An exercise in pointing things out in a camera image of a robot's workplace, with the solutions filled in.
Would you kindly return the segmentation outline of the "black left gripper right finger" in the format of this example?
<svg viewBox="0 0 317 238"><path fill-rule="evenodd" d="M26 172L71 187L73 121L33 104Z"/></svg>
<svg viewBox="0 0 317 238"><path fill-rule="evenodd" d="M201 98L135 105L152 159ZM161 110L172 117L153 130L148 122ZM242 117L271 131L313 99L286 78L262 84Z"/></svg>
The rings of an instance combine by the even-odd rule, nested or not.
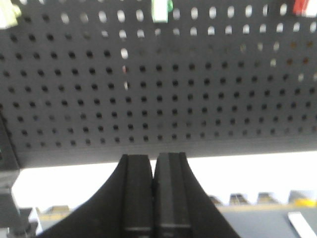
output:
<svg viewBox="0 0 317 238"><path fill-rule="evenodd" d="M156 238L237 238L193 174L183 152L160 153L153 179Z"/></svg>

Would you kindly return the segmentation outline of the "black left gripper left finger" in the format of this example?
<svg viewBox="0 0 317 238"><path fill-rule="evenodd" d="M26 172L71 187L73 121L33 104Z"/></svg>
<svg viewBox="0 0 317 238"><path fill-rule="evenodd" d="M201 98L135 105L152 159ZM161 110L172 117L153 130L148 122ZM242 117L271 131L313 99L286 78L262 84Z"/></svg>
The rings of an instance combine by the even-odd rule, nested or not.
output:
<svg viewBox="0 0 317 238"><path fill-rule="evenodd" d="M146 155L123 155L106 182L40 238L153 237L152 169Z"/></svg>

